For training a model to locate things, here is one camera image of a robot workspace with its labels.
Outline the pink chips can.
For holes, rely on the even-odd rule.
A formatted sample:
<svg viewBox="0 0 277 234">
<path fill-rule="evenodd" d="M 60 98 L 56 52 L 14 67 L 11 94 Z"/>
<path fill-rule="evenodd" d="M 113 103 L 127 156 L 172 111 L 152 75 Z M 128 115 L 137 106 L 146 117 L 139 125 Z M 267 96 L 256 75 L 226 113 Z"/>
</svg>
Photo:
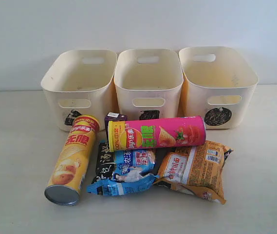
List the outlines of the pink chips can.
<svg viewBox="0 0 277 234">
<path fill-rule="evenodd" d="M 198 146 L 206 141 L 200 116 L 109 121 L 110 151 Z"/>
</svg>

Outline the purple juice carton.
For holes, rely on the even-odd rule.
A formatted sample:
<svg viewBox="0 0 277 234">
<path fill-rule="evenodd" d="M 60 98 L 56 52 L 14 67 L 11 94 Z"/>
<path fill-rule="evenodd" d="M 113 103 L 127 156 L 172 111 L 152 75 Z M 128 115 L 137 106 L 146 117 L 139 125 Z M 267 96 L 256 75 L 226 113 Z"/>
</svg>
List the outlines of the purple juice carton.
<svg viewBox="0 0 277 234">
<path fill-rule="evenodd" d="M 105 122 L 105 130 L 106 130 L 106 137 L 108 138 L 108 124 L 109 121 L 127 121 L 128 117 L 126 115 L 120 113 L 109 112 L 106 114 L 104 122 Z"/>
</svg>

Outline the blue instant noodle bag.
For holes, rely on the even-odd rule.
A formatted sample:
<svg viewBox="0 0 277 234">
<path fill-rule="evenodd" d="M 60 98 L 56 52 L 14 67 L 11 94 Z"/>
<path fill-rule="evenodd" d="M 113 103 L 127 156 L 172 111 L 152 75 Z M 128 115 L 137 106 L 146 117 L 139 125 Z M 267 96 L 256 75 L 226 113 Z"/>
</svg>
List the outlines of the blue instant noodle bag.
<svg viewBox="0 0 277 234">
<path fill-rule="evenodd" d="M 120 196 L 146 191 L 157 178 L 153 173 L 155 159 L 154 149 L 110 152 L 109 144 L 100 142 L 95 177 L 87 192 Z"/>
</svg>

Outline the orange instant noodle bag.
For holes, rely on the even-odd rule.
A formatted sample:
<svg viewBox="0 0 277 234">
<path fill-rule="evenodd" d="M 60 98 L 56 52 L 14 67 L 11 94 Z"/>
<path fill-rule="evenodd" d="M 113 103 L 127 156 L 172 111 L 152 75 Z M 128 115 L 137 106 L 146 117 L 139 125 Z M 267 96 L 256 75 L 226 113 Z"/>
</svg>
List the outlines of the orange instant noodle bag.
<svg viewBox="0 0 277 234">
<path fill-rule="evenodd" d="M 177 147 L 163 158 L 154 185 L 223 205 L 222 170 L 232 152 L 208 140 L 200 146 Z"/>
</svg>

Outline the yellow chips can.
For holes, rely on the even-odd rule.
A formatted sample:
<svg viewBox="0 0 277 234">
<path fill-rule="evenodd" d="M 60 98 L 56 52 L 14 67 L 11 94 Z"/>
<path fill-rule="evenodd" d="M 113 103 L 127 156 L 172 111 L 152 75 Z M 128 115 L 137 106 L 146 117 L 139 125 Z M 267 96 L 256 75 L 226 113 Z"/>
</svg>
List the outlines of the yellow chips can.
<svg viewBox="0 0 277 234">
<path fill-rule="evenodd" d="M 71 206 L 80 191 L 100 125 L 95 117 L 78 116 L 69 131 L 51 178 L 44 191 L 52 203 Z"/>
</svg>

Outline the middle cream plastic bin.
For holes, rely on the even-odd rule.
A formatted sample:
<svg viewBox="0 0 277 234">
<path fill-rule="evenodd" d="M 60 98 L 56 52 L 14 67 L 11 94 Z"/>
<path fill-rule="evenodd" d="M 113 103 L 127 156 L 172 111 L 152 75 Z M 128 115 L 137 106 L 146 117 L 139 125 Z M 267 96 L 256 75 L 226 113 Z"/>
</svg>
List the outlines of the middle cream plastic bin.
<svg viewBox="0 0 277 234">
<path fill-rule="evenodd" d="M 183 82 L 175 51 L 125 50 L 114 72 L 119 111 L 129 120 L 176 117 Z"/>
</svg>

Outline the cream plastic bin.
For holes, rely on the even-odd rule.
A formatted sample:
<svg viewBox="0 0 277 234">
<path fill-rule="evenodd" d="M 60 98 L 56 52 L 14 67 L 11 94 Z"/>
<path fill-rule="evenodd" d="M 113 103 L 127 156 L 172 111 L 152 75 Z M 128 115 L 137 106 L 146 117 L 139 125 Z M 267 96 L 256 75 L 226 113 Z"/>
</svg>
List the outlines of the cream plastic bin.
<svg viewBox="0 0 277 234">
<path fill-rule="evenodd" d="M 118 109 L 116 62 L 111 50 L 70 50 L 54 61 L 40 85 L 61 130 L 69 131 L 78 114 L 95 117 L 105 129 L 106 114 Z"/>
<path fill-rule="evenodd" d="M 207 46 L 183 48 L 179 59 L 183 114 L 201 116 L 207 129 L 237 127 L 259 82 L 243 56 L 229 47 Z"/>
<path fill-rule="evenodd" d="M 175 51 L 125 50 L 114 72 L 119 111 L 129 120 L 176 117 L 183 82 Z"/>
</svg>

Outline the left cream plastic bin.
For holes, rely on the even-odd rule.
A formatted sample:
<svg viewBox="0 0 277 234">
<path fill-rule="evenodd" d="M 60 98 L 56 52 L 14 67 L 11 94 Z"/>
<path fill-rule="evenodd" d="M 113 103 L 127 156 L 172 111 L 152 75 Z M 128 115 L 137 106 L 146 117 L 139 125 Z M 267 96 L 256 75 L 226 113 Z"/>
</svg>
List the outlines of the left cream plastic bin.
<svg viewBox="0 0 277 234">
<path fill-rule="evenodd" d="M 95 117 L 105 129 L 106 114 L 118 109 L 116 62 L 111 50 L 70 50 L 54 61 L 40 85 L 61 130 L 69 131 L 78 114 Z"/>
</svg>

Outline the right cream plastic bin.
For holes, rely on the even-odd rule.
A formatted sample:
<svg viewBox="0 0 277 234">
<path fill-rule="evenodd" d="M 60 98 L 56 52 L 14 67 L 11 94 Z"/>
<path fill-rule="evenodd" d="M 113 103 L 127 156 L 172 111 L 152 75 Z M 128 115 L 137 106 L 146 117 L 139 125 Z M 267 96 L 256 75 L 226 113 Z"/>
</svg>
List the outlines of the right cream plastic bin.
<svg viewBox="0 0 277 234">
<path fill-rule="evenodd" d="M 183 114 L 201 116 L 207 129 L 237 127 L 259 82 L 243 56 L 229 47 L 207 46 L 183 48 L 179 59 Z"/>
</svg>

